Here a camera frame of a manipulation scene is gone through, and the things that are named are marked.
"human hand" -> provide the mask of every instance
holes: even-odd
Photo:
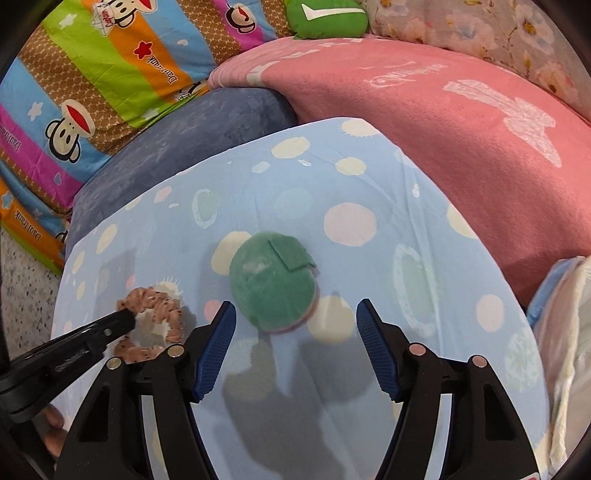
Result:
[[[50,426],[43,434],[43,443],[50,454],[59,458],[67,435],[67,431],[64,430],[64,417],[53,405],[45,407],[41,413],[45,415]]]

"blue cushion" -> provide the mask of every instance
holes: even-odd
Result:
[[[291,106],[274,90],[224,88],[192,100],[134,139],[78,192],[66,258],[101,221],[161,181],[296,125]]]

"light blue bedsheet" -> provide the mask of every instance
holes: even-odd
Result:
[[[67,262],[53,336],[112,312],[130,288],[157,283],[180,295],[194,316],[188,327],[205,324],[232,300],[232,253],[259,231],[302,242],[318,265],[321,298],[306,324],[281,335],[261,334],[239,314],[216,387],[194,408],[220,479],[373,479],[397,409],[355,327],[353,311],[366,297],[440,356],[487,357],[538,447],[548,427],[542,366],[501,271],[434,183],[359,119],[233,148],[105,219]],[[69,421],[98,368],[59,397]],[[440,472],[449,400],[428,480]]]

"floral fabric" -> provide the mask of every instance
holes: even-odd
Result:
[[[591,77],[531,0],[358,0],[372,33],[504,66],[591,120]]]

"pink stripe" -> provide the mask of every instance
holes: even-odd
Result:
[[[240,33],[236,28],[231,26],[226,19],[226,12],[228,11],[228,3],[226,0],[213,0],[213,4],[216,6],[220,17],[222,17],[222,21],[226,27],[226,30],[240,44],[242,51],[250,50],[251,48],[258,47],[259,45],[263,45],[263,43],[265,43],[263,40],[261,27],[258,24],[252,32]]]
[[[74,195],[84,184],[60,168],[56,161],[15,123],[2,105],[0,127],[0,147],[10,159],[62,207],[71,208]],[[57,174],[61,177],[59,185],[54,181]]]

